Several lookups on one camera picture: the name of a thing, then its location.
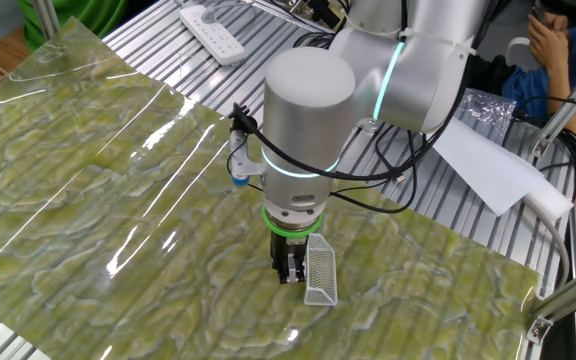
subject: metal slatted table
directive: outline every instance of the metal slatted table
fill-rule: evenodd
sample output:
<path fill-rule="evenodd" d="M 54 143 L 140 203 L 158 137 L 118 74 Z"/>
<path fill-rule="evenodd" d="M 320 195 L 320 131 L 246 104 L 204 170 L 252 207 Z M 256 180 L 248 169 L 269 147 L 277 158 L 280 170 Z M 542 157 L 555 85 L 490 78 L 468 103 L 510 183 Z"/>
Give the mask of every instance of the metal slatted table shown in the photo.
<path fill-rule="evenodd" d="M 288 17 L 272 5 L 256 3 L 254 9 L 235 8 L 220 21 L 246 48 L 246 61 L 239 67 L 220 67 L 181 24 L 179 7 L 174 1 L 159 0 L 143 13 L 107 36 L 106 44 L 139 72 L 161 80 L 182 94 L 221 114 L 232 109 L 232 103 L 248 105 L 258 120 L 263 121 L 264 69 L 278 53 L 292 47 L 309 31 L 326 31 Z M 527 125 L 512 126 L 504 137 L 492 126 L 479 122 L 470 112 L 460 109 L 456 118 L 490 140 L 528 159 L 537 131 Z M 380 146 L 391 163 L 399 164 L 408 157 L 404 131 L 381 125 L 376 132 L 356 128 L 344 148 L 340 171 L 371 174 L 385 171 L 374 151 L 381 131 L 389 131 L 388 141 Z M 560 144 L 551 146 L 538 167 L 566 162 L 566 151 Z M 469 238 L 528 266 L 542 274 L 541 296 L 553 292 L 559 255 L 551 236 L 535 214 L 516 204 L 497 217 L 468 187 L 457 173 L 434 151 L 418 166 L 419 189 L 412 209 Z M 546 178 L 569 198 L 574 188 L 571 168 L 552 169 Z M 411 182 L 390 182 L 380 188 L 383 194 L 403 203 L 411 194 Z M 576 211 L 557 224 L 562 236 L 569 228 L 571 272 L 576 277 Z M 538 359 L 541 349 L 530 344 L 526 359 Z M 32 345 L 0 324 L 0 359 L 47 358 Z"/>

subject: blue cap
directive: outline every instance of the blue cap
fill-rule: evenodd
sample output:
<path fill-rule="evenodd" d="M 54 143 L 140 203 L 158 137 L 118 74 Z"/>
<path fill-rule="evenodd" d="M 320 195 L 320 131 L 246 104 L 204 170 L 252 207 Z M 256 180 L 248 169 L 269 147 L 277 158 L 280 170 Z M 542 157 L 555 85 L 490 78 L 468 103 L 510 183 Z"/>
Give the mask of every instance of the blue cap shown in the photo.
<path fill-rule="evenodd" d="M 232 178 L 232 183 L 235 184 L 236 187 L 244 187 L 244 186 L 248 185 L 249 181 L 250 181 L 250 176 L 246 176 L 245 179 L 235 179 L 234 177 Z"/>

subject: white cylinder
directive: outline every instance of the white cylinder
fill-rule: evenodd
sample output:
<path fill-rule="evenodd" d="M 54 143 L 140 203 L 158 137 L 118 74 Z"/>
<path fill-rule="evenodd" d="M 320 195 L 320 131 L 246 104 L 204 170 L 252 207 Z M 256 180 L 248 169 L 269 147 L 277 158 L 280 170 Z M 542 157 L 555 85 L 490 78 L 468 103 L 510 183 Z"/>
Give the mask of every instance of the white cylinder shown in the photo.
<path fill-rule="evenodd" d="M 340 57 L 319 48 L 288 50 L 266 71 L 263 133 L 290 157 L 334 171 L 359 118 L 352 104 L 354 89 L 353 71 Z M 323 208 L 319 205 L 328 199 L 332 179 L 293 166 L 266 146 L 263 150 L 267 201 L 292 211 Z"/>

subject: green ring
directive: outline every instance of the green ring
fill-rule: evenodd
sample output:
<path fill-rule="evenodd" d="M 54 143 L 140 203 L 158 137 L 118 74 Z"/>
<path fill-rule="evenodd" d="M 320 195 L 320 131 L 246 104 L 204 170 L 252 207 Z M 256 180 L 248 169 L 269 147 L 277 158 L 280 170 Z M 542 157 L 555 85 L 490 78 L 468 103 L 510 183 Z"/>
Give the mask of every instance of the green ring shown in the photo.
<path fill-rule="evenodd" d="M 324 222 L 324 218 L 323 216 L 320 216 L 317 219 L 317 222 L 315 222 L 315 224 L 313 226 L 311 226 L 309 229 L 307 230 L 302 230 L 302 231 L 288 231 L 285 229 L 282 229 L 280 227 L 278 227 L 277 225 L 273 224 L 272 221 L 270 221 L 270 218 L 268 218 L 268 214 L 266 213 L 266 206 L 262 206 L 261 208 L 261 216 L 264 218 L 264 222 L 266 223 L 266 225 L 270 228 L 270 231 L 274 232 L 275 234 L 279 235 L 279 236 L 283 236 L 287 239 L 301 239 L 304 238 L 312 233 L 314 233 L 315 231 L 317 231 L 317 229 L 319 229 L 319 227 L 321 226 L 321 224 Z"/>

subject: green marble-patterned mat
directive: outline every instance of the green marble-patterned mat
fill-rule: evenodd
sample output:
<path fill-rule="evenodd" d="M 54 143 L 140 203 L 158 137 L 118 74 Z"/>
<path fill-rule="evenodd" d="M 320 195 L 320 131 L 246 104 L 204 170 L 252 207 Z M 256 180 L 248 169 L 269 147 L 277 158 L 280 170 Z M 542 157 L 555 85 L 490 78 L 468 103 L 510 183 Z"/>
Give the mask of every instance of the green marble-patterned mat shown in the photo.
<path fill-rule="evenodd" d="M 68 360 L 521 351 L 538 275 L 412 211 L 331 199 L 339 304 L 305 306 L 226 173 L 228 127 L 68 22 L 0 85 L 0 321 Z"/>

